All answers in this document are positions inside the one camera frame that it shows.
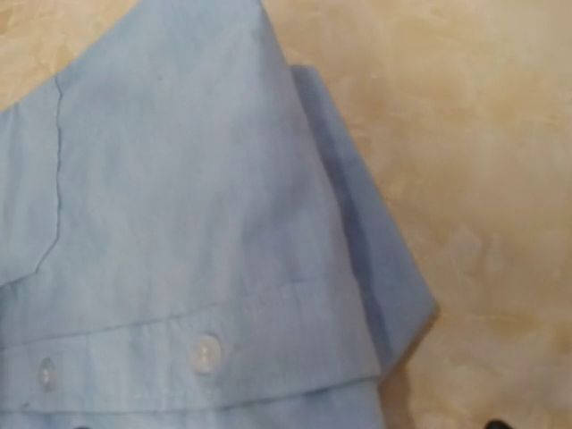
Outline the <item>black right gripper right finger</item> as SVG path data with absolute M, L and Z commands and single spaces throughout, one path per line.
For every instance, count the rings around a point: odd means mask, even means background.
M 509 425 L 500 419 L 493 419 L 486 423 L 485 429 L 509 429 Z

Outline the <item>light blue long sleeve shirt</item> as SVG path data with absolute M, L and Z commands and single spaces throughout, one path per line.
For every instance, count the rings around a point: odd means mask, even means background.
M 1 114 L 4 428 L 381 428 L 434 310 L 258 1 L 141 1 Z

